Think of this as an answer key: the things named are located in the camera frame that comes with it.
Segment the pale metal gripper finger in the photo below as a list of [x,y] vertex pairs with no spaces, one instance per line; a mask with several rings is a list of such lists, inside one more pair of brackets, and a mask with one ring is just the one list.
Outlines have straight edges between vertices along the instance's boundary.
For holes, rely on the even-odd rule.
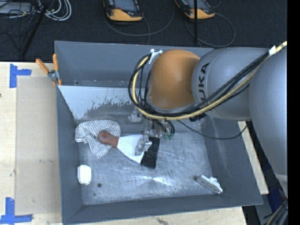
[[135,155],[140,156],[143,152],[146,152],[151,145],[152,142],[150,141],[150,138],[148,136],[143,136],[138,140],[138,143],[135,147]]
[[127,118],[131,123],[138,123],[142,120],[142,114],[135,108]]

